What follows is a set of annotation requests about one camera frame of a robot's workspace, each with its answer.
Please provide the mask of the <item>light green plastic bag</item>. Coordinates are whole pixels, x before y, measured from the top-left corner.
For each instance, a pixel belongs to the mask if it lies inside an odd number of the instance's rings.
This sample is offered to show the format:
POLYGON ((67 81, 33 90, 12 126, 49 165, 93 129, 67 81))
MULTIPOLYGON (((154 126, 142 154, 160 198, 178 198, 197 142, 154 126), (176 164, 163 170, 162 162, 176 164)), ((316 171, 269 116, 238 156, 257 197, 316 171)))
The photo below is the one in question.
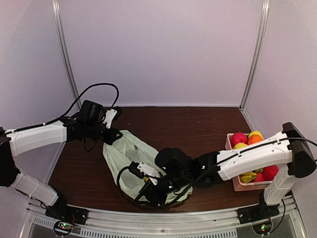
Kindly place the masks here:
POLYGON ((128 198, 149 202, 141 195, 145 185, 159 187, 159 179, 166 175, 155 164, 158 150, 148 145, 127 130, 121 130, 122 137, 112 145, 103 145, 103 156, 111 171, 113 180, 128 198))

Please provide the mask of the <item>yellow lemon toy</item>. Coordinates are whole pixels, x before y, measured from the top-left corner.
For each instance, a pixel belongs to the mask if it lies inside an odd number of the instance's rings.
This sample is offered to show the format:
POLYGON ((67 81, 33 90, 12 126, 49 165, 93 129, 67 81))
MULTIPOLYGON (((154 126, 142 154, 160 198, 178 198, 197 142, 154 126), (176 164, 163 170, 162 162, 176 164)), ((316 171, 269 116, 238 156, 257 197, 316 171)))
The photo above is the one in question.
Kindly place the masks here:
POLYGON ((260 131, 257 131, 257 130, 252 131, 251 133, 249 133, 248 138, 250 138, 253 135, 257 135, 257 136, 261 137, 262 140, 264 139, 264 137, 260 131))
POLYGON ((240 148, 244 148, 244 147, 247 147, 248 144, 245 144, 245 143, 237 143, 235 146, 234 146, 234 149, 240 149, 240 148))

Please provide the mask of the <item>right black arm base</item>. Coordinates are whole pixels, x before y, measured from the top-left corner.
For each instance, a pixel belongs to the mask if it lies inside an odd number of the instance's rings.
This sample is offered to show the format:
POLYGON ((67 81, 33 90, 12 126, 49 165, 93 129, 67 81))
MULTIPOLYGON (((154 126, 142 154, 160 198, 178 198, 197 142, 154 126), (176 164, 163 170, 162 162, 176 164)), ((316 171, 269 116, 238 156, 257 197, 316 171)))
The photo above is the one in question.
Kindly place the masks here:
POLYGON ((253 231, 260 236, 268 236, 274 231, 272 217, 279 214, 279 205, 267 205, 263 191, 259 196, 259 204, 237 210, 240 224, 255 223, 252 225, 253 231))

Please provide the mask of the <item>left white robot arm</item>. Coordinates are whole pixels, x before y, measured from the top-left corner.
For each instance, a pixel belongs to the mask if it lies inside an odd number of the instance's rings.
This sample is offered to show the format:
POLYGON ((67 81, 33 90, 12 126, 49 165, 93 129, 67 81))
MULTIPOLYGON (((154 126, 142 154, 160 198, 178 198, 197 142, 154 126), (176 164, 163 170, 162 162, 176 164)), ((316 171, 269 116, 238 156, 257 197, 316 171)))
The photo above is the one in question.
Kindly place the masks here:
POLYGON ((14 158, 31 150, 57 143, 71 141, 102 141, 112 145, 122 133, 112 126, 122 113, 120 107, 104 111, 102 105, 85 100, 82 108, 72 117, 62 116, 25 129, 0 130, 0 184, 12 187, 29 197, 52 207, 60 220, 71 216, 71 209, 61 202, 61 195, 53 188, 38 182, 15 165, 14 158))

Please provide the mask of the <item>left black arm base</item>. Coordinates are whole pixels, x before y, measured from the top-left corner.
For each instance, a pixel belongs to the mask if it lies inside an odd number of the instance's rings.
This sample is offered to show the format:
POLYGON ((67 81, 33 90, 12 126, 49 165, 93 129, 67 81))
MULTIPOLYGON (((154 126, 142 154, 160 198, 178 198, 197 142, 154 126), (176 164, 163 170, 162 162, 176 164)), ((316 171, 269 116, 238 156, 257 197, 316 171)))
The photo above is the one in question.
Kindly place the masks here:
POLYGON ((77 225, 85 225, 88 218, 88 210, 68 205, 66 197, 55 187, 57 201, 52 206, 42 204, 45 215, 57 221, 53 225, 54 233, 61 238, 68 236, 77 225))

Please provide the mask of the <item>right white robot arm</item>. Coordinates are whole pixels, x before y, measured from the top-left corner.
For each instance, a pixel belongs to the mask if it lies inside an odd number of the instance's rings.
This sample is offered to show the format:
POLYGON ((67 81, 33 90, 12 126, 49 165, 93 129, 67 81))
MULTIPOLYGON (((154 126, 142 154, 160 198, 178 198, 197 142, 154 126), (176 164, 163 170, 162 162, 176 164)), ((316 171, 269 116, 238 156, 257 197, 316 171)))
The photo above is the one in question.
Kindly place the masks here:
POLYGON ((156 155, 155 165, 165 175, 149 176, 134 200, 138 204, 168 207, 177 199, 168 202, 167 196, 176 191, 180 198, 192 187, 208 188, 245 172, 277 165, 280 169, 264 190, 264 200, 254 207, 254 215, 264 219, 296 179, 305 178, 317 169, 309 143, 293 123, 287 122, 281 132, 262 142, 242 149, 206 153, 196 159, 179 148, 164 148, 156 155))

